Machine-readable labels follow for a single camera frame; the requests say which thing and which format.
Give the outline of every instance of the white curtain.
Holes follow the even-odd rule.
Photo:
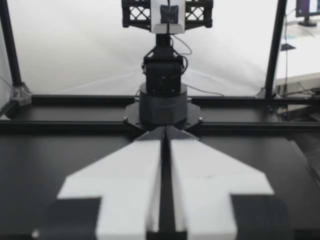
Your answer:
[[[9,101],[12,84],[5,40],[0,24],[0,109]]]
[[[193,50],[183,81],[256,95],[265,83],[277,2],[215,0],[213,28],[180,35]],[[9,8],[21,75],[34,93],[132,95],[145,80],[141,62],[155,36],[122,27],[120,0],[11,0]]]

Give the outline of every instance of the metal frame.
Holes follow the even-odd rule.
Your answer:
[[[277,67],[279,48],[281,43],[281,35],[286,14],[287,0],[278,0],[277,11],[275,17],[273,38],[270,50],[269,64],[265,81],[265,98],[255,97],[194,97],[192,103],[201,107],[225,107],[225,106],[260,106],[262,108],[274,108],[283,105],[319,105],[320,98],[274,98],[274,80]],[[14,86],[22,86],[20,76],[19,63],[15,48],[14,36],[10,21],[9,9],[7,0],[0,0],[0,16],[2,28],[5,38],[6,51],[8,54],[9,65]],[[71,105],[71,106],[126,106],[135,102],[133,96],[71,96],[71,95],[34,95],[32,97],[33,105],[52,106],[52,105]],[[11,115],[17,110],[17,103],[10,102],[0,112],[2,114]],[[0,131],[5,132],[29,132],[42,130],[45,132],[51,131],[70,131],[81,132],[89,131],[96,133],[106,133],[108,131],[119,131],[127,133],[129,129],[123,122],[15,122],[15,121],[0,121]],[[266,133],[271,130],[281,132],[301,132],[301,131],[319,131],[320,124],[317,123],[210,123],[206,122],[197,126],[196,131],[207,133],[220,132],[227,133],[232,131],[247,131]]]

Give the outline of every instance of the cable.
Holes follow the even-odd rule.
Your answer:
[[[214,95],[219,95],[221,97],[225,97],[225,95],[221,94],[221,93],[218,93],[218,92],[214,92],[214,91],[206,91],[206,90],[202,90],[202,89],[199,89],[197,87],[194,87],[194,86],[191,86],[189,84],[185,84],[187,87],[191,88],[191,89],[194,89],[194,90],[197,90],[199,92],[203,92],[203,93],[206,93],[206,94],[214,94]]]
[[[139,93],[140,93],[140,89],[138,89],[138,91],[136,91],[134,96],[137,98],[139,96]]]
[[[5,84],[7,84],[11,89],[13,88],[13,87],[11,86],[11,84],[8,83],[2,76],[0,76],[0,79],[1,79]]]
[[[177,39],[178,41],[180,41],[183,45],[185,45],[189,50],[188,53],[179,53],[180,55],[192,55],[193,54],[193,51],[192,51],[191,47],[189,47],[189,45],[185,41],[183,41],[181,38],[177,37],[176,35],[172,35],[172,36],[175,39]]]
[[[290,92],[287,93],[285,95],[282,95],[281,97],[286,97],[286,96],[290,96],[290,95],[295,95],[295,94],[308,94],[308,95],[314,95],[314,93],[310,93],[312,91],[314,91],[315,88],[310,88],[310,89],[304,89],[302,91],[294,91],[294,92]]]
[[[306,88],[304,86],[302,86],[301,82],[298,81],[299,86],[306,91]]]
[[[304,27],[299,27],[299,26],[291,26],[291,27],[294,27],[296,29],[301,29],[303,31],[305,31],[306,33],[308,33],[310,36],[312,36],[314,39],[316,38],[315,35],[313,35],[310,31],[308,31],[307,29],[305,29]]]

